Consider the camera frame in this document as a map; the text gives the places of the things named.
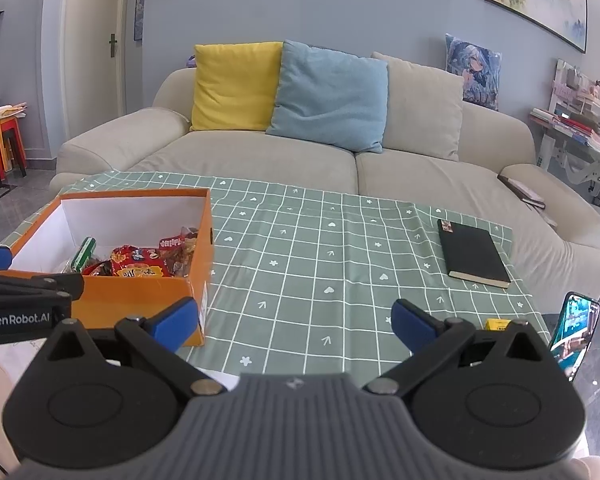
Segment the stool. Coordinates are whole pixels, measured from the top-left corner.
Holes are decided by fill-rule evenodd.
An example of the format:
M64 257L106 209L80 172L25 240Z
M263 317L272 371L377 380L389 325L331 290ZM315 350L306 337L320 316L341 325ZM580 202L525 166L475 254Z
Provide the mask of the stool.
M0 119L0 180L5 178L5 168L8 164L7 151L4 147L4 141L7 140L11 147L22 176L26 176L27 161L24 155L24 147L22 138L20 137L20 128L18 127L18 119L16 117L8 117Z

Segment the sofa backrest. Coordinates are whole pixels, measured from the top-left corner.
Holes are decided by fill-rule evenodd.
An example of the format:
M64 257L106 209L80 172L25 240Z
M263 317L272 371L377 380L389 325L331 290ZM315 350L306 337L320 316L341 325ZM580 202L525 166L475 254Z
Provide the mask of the sofa backrest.
M195 68L169 74L160 86L154 106L169 108L191 120ZM500 173L511 164L533 164L536 149L528 126L494 110L462 102L462 129L458 158Z
M511 164L534 164L536 148L531 130L522 121L462 102L458 159L500 173Z
M171 72L160 85L158 93L155 95L154 106L173 110L191 122L195 80L195 68L181 68Z

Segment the door handle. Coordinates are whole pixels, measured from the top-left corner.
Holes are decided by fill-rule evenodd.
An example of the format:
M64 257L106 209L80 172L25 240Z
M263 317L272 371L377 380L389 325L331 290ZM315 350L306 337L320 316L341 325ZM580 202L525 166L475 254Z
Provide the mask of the door handle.
M111 57L116 57L116 43L117 42L118 42L118 40L116 40L116 35L112 34L111 40L109 41L109 44L111 45Z

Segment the door frame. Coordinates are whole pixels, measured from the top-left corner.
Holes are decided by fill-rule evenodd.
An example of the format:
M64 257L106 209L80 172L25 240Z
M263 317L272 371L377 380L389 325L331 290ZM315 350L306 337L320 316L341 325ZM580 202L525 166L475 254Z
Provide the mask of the door frame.
M126 114L126 91L125 91L125 17L126 0L118 0L116 5L116 95L118 99L118 116ZM64 76L64 30L66 23L66 0L62 0L60 10L60 93L62 97L62 120L64 122L64 134L67 140L69 135L69 115L66 106L66 78Z

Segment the pillow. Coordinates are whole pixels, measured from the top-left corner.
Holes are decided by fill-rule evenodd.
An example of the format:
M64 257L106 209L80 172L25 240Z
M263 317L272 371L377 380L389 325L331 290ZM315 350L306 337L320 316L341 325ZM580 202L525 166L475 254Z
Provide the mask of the pillow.
M374 52L389 69L389 104L382 145L390 150L458 160L462 78Z
M464 100L498 110L502 54L446 35L446 71L464 78Z
M281 54L279 41L196 45L191 130L266 130Z
M380 153L387 91L384 61L285 41L267 134Z

